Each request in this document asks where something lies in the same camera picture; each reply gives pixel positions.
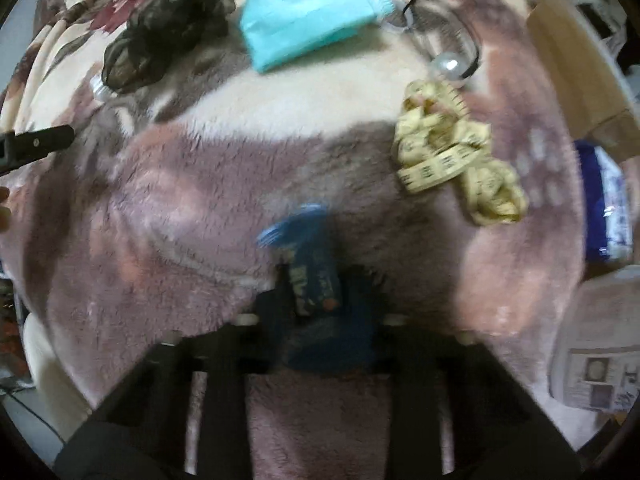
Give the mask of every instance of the cardboard box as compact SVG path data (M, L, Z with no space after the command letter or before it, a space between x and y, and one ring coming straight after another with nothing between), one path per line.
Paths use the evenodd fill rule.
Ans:
M569 0L540 0L527 20L574 139L620 163L640 155L640 119L626 80L591 23Z

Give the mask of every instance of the black metal frame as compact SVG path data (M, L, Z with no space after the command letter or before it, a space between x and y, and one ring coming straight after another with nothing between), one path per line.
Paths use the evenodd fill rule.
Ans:
M390 374L392 420L385 480L442 476L440 402L445 379L454 427L456 469L449 479L578 478L577 456L542 410L482 345L410 326L376 337L372 372ZM63 480L193 479L184 469L191 378L207 373L198 478L253 478L245 409L245 374L271 368L260 325L225 325L177 343L154 346L62 450Z

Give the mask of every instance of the blue plastic bag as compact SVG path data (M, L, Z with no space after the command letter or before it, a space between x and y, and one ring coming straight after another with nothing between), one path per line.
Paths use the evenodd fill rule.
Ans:
M286 251L299 316L311 316L318 311L336 312L340 306L340 280L326 225L327 215L324 206L306 204L258 236L261 247Z
M599 146L576 140L586 213L586 258L627 260L633 236L622 170Z
M254 69L265 72L393 11L392 0L246 0L240 30Z

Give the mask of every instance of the pink fleece blanket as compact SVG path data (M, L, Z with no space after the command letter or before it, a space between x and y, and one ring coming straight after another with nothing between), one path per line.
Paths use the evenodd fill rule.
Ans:
M584 219L572 142L527 35L535 0L449 0L484 46L464 98L530 200L522 222L487 228L466 216L455 184L407 196L396 179L402 91L425 74L406 38L367 29L260 76L236 14L228 38L162 81L98 102L90 81L104 49L144 1L42 0L44 28L0 114L5 129L70 123L78 134L2 179L15 221L0 254L92 405L167 330L208 332L247 309L272 278L256 235L313 200L334 214L338 257L385 273L399 311L475 330L574 445L588 437L593 415L546 390ZM249 391L258 478L382 476L385 381L287 372L251 378Z

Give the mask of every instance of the black clip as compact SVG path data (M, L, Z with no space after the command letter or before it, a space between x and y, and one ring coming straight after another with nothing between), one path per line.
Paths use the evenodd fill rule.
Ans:
M0 176L45 158L49 153L65 150L76 138L71 126L54 126L37 132L16 135L0 134Z

